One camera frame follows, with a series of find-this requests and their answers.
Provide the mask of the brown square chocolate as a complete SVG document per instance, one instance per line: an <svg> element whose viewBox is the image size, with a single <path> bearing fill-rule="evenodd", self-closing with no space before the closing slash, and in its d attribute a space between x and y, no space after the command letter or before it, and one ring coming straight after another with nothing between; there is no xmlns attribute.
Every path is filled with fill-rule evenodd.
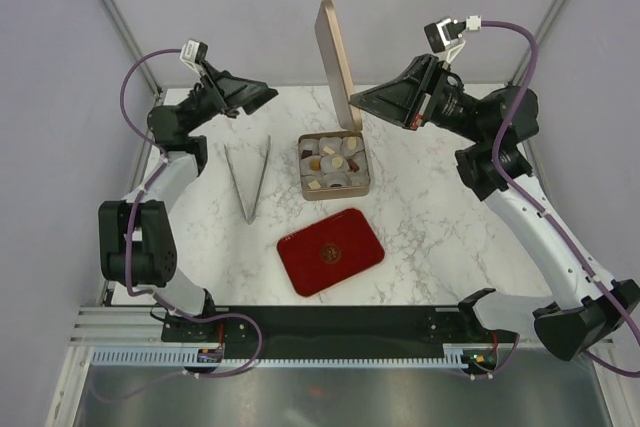
<svg viewBox="0 0 640 427"><path fill-rule="evenodd" d="M347 164L351 172L358 172L360 170L359 165L353 159L348 159Z"/></svg>

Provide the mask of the gold tin lid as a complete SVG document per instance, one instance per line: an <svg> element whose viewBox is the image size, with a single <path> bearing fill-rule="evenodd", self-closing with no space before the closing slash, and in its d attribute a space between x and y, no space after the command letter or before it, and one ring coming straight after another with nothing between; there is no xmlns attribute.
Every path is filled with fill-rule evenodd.
<svg viewBox="0 0 640 427"><path fill-rule="evenodd" d="M314 32L338 123L343 130L361 131L360 110L349 103L355 87L332 0L321 1Z"/></svg>

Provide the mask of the metal tongs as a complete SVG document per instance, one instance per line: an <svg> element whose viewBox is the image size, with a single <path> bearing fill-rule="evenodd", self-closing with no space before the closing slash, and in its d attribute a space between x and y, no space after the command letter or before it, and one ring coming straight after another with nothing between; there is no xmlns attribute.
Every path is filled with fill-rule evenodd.
<svg viewBox="0 0 640 427"><path fill-rule="evenodd" d="M254 223L258 213L262 189L270 162L272 137L259 142L224 145L224 157L230 173L232 187L248 225Z"/></svg>

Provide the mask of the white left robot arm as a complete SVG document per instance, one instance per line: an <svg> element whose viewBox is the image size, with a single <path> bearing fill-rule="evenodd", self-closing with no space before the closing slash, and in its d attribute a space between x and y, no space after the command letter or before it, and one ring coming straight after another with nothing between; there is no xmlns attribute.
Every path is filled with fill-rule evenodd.
<svg viewBox="0 0 640 427"><path fill-rule="evenodd" d="M197 341L213 338L219 327L210 293L178 267L169 213L186 188L204 171L208 145L194 130L214 117L251 115L278 92L266 83L197 64L199 81L176 105L154 107L143 138L160 154L152 173L125 197L98 209L102 276L132 297L149 295L175 316Z"/></svg>

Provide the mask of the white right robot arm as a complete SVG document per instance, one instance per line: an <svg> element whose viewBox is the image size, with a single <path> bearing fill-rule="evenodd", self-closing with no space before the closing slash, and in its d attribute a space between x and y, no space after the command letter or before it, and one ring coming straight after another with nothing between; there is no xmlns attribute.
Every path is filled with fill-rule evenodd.
<svg viewBox="0 0 640 427"><path fill-rule="evenodd" d="M518 149L539 131L537 96L526 82L476 99L447 62L424 54L397 78L352 95L349 104L404 129L433 124L471 141L455 153L461 181L512 230L550 287L549 300L476 292L456 319L463 338L532 329L552 355L569 361L622 324L639 332L631 318L638 285L615 280L589 259Z"/></svg>

